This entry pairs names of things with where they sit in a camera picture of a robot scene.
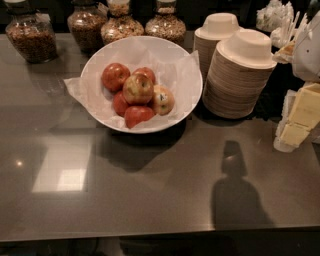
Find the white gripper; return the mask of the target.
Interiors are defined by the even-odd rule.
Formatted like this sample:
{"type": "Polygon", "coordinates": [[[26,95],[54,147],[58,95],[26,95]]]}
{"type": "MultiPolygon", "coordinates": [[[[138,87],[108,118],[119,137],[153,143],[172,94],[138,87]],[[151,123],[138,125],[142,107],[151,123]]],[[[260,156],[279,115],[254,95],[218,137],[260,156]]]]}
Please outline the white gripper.
{"type": "Polygon", "coordinates": [[[275,133],[274,148],[290,153],[320,123],[320,84],[310,83],[320,82],[320,11],[299,34],[296,42],[283,46],[272,59],[281,64],[292,62],[293,74],[307,81],[298,91],[287,91],[282,119],[275,133]]]}

